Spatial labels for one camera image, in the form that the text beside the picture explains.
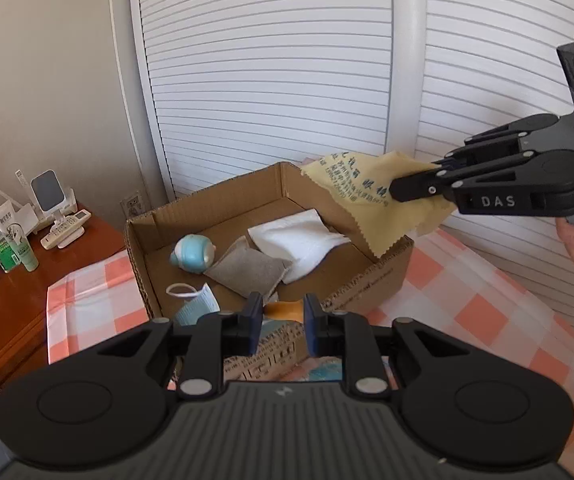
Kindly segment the brown cardboard box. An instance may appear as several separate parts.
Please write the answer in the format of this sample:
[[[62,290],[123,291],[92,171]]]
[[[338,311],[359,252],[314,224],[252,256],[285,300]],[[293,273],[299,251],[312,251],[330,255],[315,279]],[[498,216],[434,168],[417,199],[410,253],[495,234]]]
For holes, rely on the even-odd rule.
[[[149,315],[172,320],[198,292],[229,312],[259,292],[368,314],[400,290],[413,249],[402,237],[375,257],[350,214],[288,162],[130,219],[125,241]]]

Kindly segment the blue tasselled sachet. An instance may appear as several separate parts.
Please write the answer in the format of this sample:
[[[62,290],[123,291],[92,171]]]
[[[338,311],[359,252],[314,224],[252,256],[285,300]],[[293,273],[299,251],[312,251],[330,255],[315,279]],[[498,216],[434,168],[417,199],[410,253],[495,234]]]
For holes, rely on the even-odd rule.
[[[295,379],[301,382],[339,382],[342,364],[338,358],[307,359],[295,371]]]

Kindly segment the white louvered closet doors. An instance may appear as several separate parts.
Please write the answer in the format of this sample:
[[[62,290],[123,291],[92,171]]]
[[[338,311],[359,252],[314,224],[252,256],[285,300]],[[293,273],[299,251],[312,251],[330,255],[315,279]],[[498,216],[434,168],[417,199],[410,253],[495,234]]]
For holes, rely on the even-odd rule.
[[[170,198],[342,150],[431,162],[572,99],[574,0],[130,0]]]

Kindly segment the grey fabric pouch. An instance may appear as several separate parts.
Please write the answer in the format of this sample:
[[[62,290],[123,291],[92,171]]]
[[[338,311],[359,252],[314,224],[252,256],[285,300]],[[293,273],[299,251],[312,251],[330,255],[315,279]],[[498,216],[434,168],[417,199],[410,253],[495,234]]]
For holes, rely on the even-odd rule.
[[[267,304],[292,264],[263,254],[241,236],[206,270],[206,276],[244,298],[259,292]]]

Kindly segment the white remote control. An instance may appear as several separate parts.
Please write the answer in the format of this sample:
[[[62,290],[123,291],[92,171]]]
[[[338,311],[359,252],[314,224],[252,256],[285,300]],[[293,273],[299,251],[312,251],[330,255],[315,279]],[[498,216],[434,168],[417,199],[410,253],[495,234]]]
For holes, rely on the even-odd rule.
[[[65,248],[84,234],[85,223],[90,218],[92,214],[87,209],[62,217],[40,240],[40,244],[45,250]]]

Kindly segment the blue round plush toy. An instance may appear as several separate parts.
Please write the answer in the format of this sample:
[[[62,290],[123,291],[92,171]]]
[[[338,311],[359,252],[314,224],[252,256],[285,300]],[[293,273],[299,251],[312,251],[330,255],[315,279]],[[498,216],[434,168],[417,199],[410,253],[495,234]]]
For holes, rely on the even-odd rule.
[[[192,274],[202,274],[214,263],[216,250],[209,237],[188,234],[174,245],[169,261],[174,268]]]

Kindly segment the pale green tube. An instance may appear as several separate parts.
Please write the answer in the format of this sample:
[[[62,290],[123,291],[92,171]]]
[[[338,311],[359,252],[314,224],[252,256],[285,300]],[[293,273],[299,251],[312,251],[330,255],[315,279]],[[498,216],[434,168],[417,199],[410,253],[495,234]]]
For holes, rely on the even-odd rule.
[[[33,272],[38,268],[38,260],[33,252],[31,244],[26,239],[22,232],[17,232],[11,235],[11,240],[14,243],[14,252],[19,257],[21,263],[28,272]]]

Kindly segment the wooden nightstand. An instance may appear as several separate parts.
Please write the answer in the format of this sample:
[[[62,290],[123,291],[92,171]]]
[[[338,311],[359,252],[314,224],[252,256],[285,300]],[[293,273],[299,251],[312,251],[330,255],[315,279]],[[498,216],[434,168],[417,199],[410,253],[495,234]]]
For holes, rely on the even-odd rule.
[[[124,248],[123,234],[101,218],[86,222],[85,234],[63,249],[46,250],[42,234],[30,237],[40,265],[0,271],[0,389],[48,364],[47,289],[66,274],[104,260]]]

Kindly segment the white cloth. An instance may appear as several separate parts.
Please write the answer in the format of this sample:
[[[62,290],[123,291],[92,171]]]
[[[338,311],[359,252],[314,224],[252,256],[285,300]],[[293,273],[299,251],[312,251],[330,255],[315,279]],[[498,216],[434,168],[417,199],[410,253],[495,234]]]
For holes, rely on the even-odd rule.
[[[253,226],[248,234],[264,255],[291,262],[284,284],[304,278],[331,250],[350,243],[349,237],[330,232],[315,209]]]

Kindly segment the phone on white stand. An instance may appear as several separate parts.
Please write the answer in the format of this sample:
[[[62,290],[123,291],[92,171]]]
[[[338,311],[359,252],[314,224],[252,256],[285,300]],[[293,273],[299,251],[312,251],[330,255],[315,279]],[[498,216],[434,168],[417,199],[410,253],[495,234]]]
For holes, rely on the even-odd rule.
[[[68,205],[68,199],[54,170],[47,169],[32,178],[30,187],[45,217],[57,220],[63,216],[63,209]]]

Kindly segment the checkered orange white tablecloth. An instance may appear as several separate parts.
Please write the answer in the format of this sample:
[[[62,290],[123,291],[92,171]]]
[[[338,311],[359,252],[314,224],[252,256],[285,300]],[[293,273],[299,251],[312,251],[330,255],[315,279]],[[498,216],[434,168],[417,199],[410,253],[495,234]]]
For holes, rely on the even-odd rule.
[[[492,264],[438,230],[409,249],[400,289],[383,285],[379,298],[353,284],[347,298],[381,326],[409,315],[476,347],[526,366],[563,386],[574,402],[574,328]],[[98,344],[147,321],[126,252],[73,271],[49,286],[48,361]],[[574,453],[574,426],[566,445]]]

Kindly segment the green bottle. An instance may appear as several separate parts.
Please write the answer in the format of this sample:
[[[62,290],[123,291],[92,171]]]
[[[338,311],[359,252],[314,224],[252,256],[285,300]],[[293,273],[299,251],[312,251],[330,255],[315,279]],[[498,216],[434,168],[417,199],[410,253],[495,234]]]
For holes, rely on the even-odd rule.
[[[20,264],[20,259],[9,245],[5,237],[0,238],[0,266],[5,273],[14,270]]]

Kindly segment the blue face mask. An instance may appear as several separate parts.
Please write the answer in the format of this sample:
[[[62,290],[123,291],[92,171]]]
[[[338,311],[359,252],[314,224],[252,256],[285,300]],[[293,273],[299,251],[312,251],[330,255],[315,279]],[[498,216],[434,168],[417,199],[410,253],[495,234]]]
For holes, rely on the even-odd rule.
[[[174,314],[174,320],[182,326],[195,325],[202,316],[220,311],[219,303],[210,286],[200,288],[185,283],[174,283],[165,289],[168,296],[180,299],[182,305]]]

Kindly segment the yellow cleaning cloth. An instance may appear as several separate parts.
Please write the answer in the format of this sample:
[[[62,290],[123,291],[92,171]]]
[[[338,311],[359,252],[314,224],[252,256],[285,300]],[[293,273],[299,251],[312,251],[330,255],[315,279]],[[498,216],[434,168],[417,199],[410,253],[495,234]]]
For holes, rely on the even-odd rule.
[[[442,196],[400,203],[389,193],[393,180],[435,168],[399,152],[381,156],[342,152],[304,165],[301,174],[351,214],[371,252],[381,257],[402,236],[432,232],[455,211],[455,205]]]

